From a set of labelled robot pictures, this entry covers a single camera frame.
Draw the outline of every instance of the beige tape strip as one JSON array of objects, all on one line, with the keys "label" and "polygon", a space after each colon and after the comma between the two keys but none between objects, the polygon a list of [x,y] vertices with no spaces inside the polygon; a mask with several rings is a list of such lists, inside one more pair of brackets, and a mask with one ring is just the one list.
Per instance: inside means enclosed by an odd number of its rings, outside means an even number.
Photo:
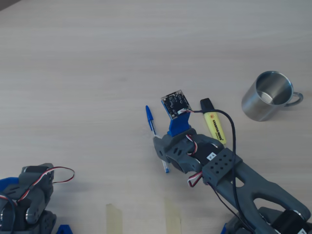
[{"label": "beige tape strip", "polygon": [[106,205],[106,233],[122,234],[122,212],[113,204]]},{"label": "beige tape strip", "polygon": [[181,234],[180,210],[167,198],[165,198],[165,215],[167,234]]}]

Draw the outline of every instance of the blue mount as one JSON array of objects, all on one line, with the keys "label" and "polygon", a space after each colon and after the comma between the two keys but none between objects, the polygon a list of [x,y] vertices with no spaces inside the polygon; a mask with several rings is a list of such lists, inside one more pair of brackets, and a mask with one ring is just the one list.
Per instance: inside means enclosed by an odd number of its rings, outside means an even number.
[{"label": "blue mount", "polygon": [[170,122],[168,135],[174,137],[180,133],[185,132],[186,130],[189,130],[191,128],[189,125],[190,115],[191,113],[184,113],[178,118],[172,119]]},{"label": "blue mount", "polygon": [[69,225],[60,225],[57,234],[73,234],[73,232],[70,229]]}]

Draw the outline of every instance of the gray plastic part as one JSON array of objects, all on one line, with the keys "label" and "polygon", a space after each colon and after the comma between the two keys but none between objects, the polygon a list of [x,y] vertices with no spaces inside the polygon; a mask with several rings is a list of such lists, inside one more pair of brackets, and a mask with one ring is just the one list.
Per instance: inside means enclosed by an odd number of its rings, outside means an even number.
[{"label": "gray plastic part", "polygon": [[[214,187],[217,186],[219,181],[232,171],[232,157],[233,153],[231,150],[228,148],[223,149],[213,160],[202,168],[203,177],[206,178],[209,184]],[[239,156],[236,156],[235,166],[242,161]]]},{"label": "gray plastic part", "polygon": [[[54,228],[57,216],[50,211],[43,211],[35,225],[26,231],[14,231],[13,234],[50,234]],[[0,231],[0,234],[10,234],[11,231]]]},{"label": "gray plastic part", "polygon": [[[296,210],[303,215],[305,220],[308,220],[311,217],[308,208],[300,201],[277,184],[267,181],[244,162],[239,163],[235,167],[235,172],[237,178],[244,183],[242,187],[237,188],[239,205],[244,216],[247,217],[251,226],[255,228],[254,233],[276,234],[276,231],[268,225],[259,214],[259,211],[254,204],[254,200],[257,198],[279,204],[286,210]],[[208,174],[203,171],[204,183],[209,183],[210,181],[207,175]],[[224,176],[214,188],[231,205],[236,207],[231,181],[232,175],[228,174]]]},{"label": "gray plastic part", "polygon": [[[51,225],[49,220],[55,223],[56,215],[49,211],[45,211],[47,204],[50,201],[50,197],[53,193],[52,180],[54,178],[54,172],[47,173],[41,181],[34,187],[30,187],[47,169],[52,168],[53,164],[44,163],[39,166],[34,166],[34,170],[27,170],[29,167],[23,167],[21,174],[19,175],[19,183],[8,185],[3,191],[5,194],[10,196],[13,200],[18,200],[21,196],[30,188],[27,197],[22,200],[19,206],[25,207],[27,209],[26,213],[21,215],[24,217],[23,226],[18,222],[15,222],[17,227],[15,229],[22,229],[25,227],[25,222],[27,223],[27,230],[25,231],[14,231],[15,234],[50,234]],[[0,212],[5,209],[8,201],[0,199]],[[9,231],[0,231],[0,234],[8,234]]]},{"label": "gray plastic part", "polygon": [[180,166],[180,170],[184,173],[188,172],[200,172],[202,165],[200,162],[187,155],[194,148],[192,142],[190,142],[185,136],[187,134],[193,135],[193,140],[199,143],[211,143],[220,149],[223,149],[223,144],[211,137],[205,135],[197,135],[195,129],[191,128],[174,137],[166,134],[163,138],[154,137],[154,146],[157,155],[160,159],[168,163],[176,163]]}]

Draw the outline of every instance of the stainless steel mug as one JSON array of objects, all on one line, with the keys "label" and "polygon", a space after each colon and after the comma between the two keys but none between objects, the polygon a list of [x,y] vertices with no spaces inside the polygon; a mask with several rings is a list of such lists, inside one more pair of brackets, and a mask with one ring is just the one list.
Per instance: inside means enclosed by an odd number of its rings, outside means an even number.
[{"label": "stainless steel mug", "polygon": [[[290,102],[292,97],[298,100]],[[258,76],[242,99],[242,109],[255,121],[266,121],[284,106],[294,106],[302,102],[303,95],[293,91],[293,85],[283,74],[275,71]]]}]

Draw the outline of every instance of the ballpoint pen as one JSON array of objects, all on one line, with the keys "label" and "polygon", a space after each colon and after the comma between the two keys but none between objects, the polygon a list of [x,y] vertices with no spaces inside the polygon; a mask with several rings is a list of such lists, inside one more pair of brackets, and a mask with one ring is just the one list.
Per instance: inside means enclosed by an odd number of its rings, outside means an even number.
[{"label": "ballpoint pen", "polygon": [[[147,121],[148,121],[148,124],[150,125],[151,131],[153,132],[154,136],[156,137],[157,134],[156,134],[155,127],[153,124],[154,119],[152,116],[152,112],[148,106],[146,106],[146,115],[147,115]],[[165,172],[169,173],[169,166],[164,160],[162,160],[162,165],[164,166]]]}]

